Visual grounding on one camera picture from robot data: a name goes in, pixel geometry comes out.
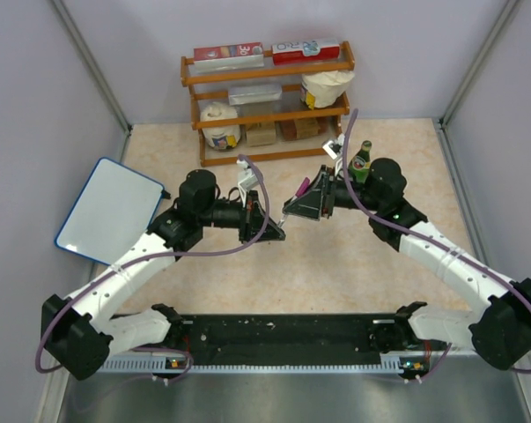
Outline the blue framed whiteboard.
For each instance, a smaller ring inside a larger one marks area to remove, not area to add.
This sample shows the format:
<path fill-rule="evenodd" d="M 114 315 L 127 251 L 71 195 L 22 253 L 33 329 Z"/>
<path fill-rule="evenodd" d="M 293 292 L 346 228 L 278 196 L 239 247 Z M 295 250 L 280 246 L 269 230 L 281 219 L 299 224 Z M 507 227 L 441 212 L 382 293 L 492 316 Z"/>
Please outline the blue framed whiteboard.
<path fill-rule="evenodd" d="M 72 205 L 55 245 L 96 263 L 115 263 L 169 197 L 161 182 L 103 157 Z"/>

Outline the magenta capped whiteboard marker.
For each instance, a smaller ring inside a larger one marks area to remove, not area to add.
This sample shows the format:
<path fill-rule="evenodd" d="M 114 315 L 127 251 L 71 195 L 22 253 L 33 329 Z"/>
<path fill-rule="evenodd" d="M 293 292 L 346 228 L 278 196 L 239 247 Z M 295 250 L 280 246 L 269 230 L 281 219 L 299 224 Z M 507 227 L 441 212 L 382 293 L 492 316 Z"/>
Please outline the magenta capped whiteboard marker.
<path fill-rule="evenodd" d="M 291 203 L 292 201 L 300 198 L 303 194 L 305 194 L 309 185 L 310 185 L 310 179 L 308 177 L 305 177 L 302 183 L 299 185 L 299 188 L 297 189 L 295 194 L 288 200 L 288 203 Z M 286 212 L 283 212 L 282 218 L 279 220 L 277 224 L 279 228 L 281 228 L 284 225 L 288 217 L 289 217 L 289 214 Z"/>

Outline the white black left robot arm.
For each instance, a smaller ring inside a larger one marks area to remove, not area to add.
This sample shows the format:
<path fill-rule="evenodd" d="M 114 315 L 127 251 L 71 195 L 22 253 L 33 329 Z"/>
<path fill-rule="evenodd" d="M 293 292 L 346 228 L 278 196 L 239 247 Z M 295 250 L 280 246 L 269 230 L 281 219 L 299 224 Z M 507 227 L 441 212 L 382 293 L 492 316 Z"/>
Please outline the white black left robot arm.
<path fill-rule="evenodd" d="M 65 297 L 47 298 L 41 307 L 41 339 L 35 367 L 45 374 L 41 355 L 48 352 L 60 369 L 83 381 L 111 356 L 144 345 L 177 347 L 183 329 L 173 308 L 154 305 L 142 313 L 116 316 L 121 305 L 159 272 L 184 256 L 196 257 L 194 246 L 206 227 L 235 229 L 238 253 L 260 241 L 281 241 L 284 232 L 270 216 L 262 173 L 244 165 L 231 200 L 219 195 L 216 176 L 197 169 L 187 174 L 172 206 L 148 225 L 136 243 L 97 278 Z"/>

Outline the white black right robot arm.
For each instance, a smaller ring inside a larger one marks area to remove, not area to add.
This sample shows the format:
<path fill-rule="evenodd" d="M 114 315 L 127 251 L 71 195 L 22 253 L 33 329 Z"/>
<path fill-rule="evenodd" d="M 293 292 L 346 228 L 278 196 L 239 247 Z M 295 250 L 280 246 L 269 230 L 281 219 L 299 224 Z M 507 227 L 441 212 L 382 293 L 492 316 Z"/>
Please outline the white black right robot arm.
<path fill-rule="evenodd" d="M 376 159 L 363 183 L 347 182 L 323 166 L 284 203 L 283 212 L 319 220 L 336 208 L 368 211 L 369 226 L 381 241 L 422 264 L 469 306 L 467 311 L 425 303 L 402 308 L 406 319 L 394 327 L 396 342 L 412 349 L 438 340 L 470 348 L 496 369 L 512 369 L 531 352 L 531 278 L 515 281 L 448 240 L 404 198 L 406 184 L 401 167 L 389 158 Z"/>

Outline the green glass Perrier bottle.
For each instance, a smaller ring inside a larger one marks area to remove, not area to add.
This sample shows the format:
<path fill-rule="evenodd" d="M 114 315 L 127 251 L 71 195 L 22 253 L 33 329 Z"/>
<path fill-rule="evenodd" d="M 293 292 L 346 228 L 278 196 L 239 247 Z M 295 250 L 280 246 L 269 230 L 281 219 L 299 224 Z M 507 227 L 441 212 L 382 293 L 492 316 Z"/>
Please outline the green glass Perrier bottle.
<path fill-rule="evenodd" d="M 353 157 L 348 165 L 350 178 L 356 183 L 364 183 L 369 175 L 371 165 L 372 142 L 365 140 L 360 150 Z"/>

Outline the brown brick-pattern box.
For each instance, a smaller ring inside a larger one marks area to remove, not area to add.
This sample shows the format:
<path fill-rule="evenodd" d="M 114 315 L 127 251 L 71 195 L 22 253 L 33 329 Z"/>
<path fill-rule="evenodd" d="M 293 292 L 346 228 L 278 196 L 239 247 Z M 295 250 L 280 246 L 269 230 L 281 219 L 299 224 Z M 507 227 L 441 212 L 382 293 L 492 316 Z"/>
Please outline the brown brick-pattern box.
<path fill-rule="evenodd" d="M 328 119 L 325 117 L 287 120 L 281 121 L 278 124 L 282 136 L 286 141 L 319 136 L 328 130 Z"/>

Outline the white flour bag right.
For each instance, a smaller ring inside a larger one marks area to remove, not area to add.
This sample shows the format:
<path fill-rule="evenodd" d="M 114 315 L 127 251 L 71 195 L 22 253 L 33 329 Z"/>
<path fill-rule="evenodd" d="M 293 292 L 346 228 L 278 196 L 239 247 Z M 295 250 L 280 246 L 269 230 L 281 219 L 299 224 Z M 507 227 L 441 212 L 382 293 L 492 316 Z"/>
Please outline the white flour bag right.
<path fill-rule="evenodd" d="M 352 70 L 304 74 L 300 99 L 310 109 L 330 107 L 348 89 L 354 77 L 355 72 Z"/>

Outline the white flour bag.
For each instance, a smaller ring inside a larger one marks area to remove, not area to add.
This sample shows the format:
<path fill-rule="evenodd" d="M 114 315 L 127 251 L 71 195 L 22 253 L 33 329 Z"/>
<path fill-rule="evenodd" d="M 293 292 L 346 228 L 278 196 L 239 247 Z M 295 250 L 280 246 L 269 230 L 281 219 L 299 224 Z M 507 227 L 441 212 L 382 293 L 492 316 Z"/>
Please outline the white flour bag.
<path fill-rule="evenodd" d="M 238 118 L 235 107 L 224 102 L 213 101 L 207 104 L 200 114 L 200 122 L 217 122 Z M 203 128 L 203 136 L 207 145 L 215 150 L 231 150 L 235 148 L 241 138 L 239 124 L 211 126 Z"/>
<path fill-rule="evenodd" d="M 330 107 L 348 89 L 354 77 L 355 72 L 352 70 L 304 74 L 300 99 L 310 109 Z"/>

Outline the clear plastic container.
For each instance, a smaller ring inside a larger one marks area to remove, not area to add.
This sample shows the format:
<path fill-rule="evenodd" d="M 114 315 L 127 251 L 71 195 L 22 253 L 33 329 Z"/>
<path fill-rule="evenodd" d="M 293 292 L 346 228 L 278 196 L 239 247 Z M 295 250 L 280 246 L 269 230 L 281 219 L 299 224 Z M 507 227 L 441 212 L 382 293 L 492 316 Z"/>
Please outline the clear plastic container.
<path fill-rule="evenodd" d="M 282 96 L 278 83 L 238 85 L 228 89 L 227 104 L 235 107 L 239 116 L 270 115 L 277 110 Z"/>

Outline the white flour bag left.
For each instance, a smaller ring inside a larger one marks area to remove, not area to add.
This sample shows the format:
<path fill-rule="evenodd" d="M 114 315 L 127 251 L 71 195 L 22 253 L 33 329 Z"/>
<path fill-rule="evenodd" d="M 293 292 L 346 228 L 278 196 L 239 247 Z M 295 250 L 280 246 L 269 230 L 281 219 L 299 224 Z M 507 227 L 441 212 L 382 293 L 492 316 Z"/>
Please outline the white flour bag left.
<path fill-rule="evenodd" d="M 235 107 L 224 102 L 213 101 L 207 104 L 200 114 L 200 122 L 217 122 L 238 118 Z M 241 138 L 239 124 L 211 126 L 203 128 L 203 136 L 207 145 L 215 150 L 231 150 L 235 148 Z"/>

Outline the red white wrap box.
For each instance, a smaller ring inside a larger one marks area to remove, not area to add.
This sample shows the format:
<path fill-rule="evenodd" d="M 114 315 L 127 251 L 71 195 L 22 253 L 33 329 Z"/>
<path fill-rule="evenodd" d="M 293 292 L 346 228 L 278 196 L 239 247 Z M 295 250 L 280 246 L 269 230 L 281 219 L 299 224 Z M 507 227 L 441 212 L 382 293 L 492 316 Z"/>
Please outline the red white wrap box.
<path fill-rule="evenodd" d="M 271 53 L 274 65 L 334 60 L 340 54 L 340 44 L 337 39 L 284 41 L 273 44 Z"/>

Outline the red foil roll box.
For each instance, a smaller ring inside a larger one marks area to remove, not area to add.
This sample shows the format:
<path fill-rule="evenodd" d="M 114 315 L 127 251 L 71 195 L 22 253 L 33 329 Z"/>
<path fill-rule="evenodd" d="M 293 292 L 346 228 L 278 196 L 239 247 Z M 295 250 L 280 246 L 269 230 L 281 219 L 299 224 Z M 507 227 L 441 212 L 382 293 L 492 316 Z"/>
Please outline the red foil roll box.
<path fill-rule="evenodd" d="M 195 48 L 193 65 L 200 72 L 261 68 L 264 50 L 260 42 Z"/>

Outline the orange wooden shelf rack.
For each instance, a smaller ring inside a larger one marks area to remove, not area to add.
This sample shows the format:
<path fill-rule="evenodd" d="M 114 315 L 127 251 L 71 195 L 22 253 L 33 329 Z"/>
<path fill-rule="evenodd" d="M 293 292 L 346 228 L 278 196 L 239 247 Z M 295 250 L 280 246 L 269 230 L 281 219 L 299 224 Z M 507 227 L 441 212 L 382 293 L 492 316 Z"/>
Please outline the orange wooden shelf rack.
<path fill-rule="evenodd" d="M 195 71 L 194 58 L 181 58 L 181 83 L 189 93 L 190 125 L 199 138 L 201 166 L 232 164 L 239 153 L 255 161 L 318 156 L 327 137 L 343 132 L 342 119 L 350 113 L 347 93 L 325 108 L 309 108 L 302 100 L 300 77 L 321 71 L 352 71 L 355 57 L 348 41 L 340 44 L 334 60 L 276 66 L 270 49 L 263 55 L 261 68 L 206 74 Z M 236 115 L 204 121 L 203 109 L 215 102 L 228 105 L 229 93 L 235 88 L 247 92 L 232 106 Z M 221 149 L 205 139 L 206 131 L 227 126 L 240 129 L 236 146 Z"/>

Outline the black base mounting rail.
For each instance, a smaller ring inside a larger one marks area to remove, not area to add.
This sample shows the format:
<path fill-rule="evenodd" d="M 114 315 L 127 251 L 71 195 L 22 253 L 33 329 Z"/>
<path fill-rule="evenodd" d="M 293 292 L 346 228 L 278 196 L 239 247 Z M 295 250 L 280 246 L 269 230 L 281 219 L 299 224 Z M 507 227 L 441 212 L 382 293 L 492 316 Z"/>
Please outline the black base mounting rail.
<path fill-rule="evenodd" d="M 447 349 L 436 338 L 417 338 L 393 313 L 198 314 L 182 315 L 159 342 L 146 349 L 189 352 L 197 366 L 372 365 L 386 353 L 429 353 Z"/>

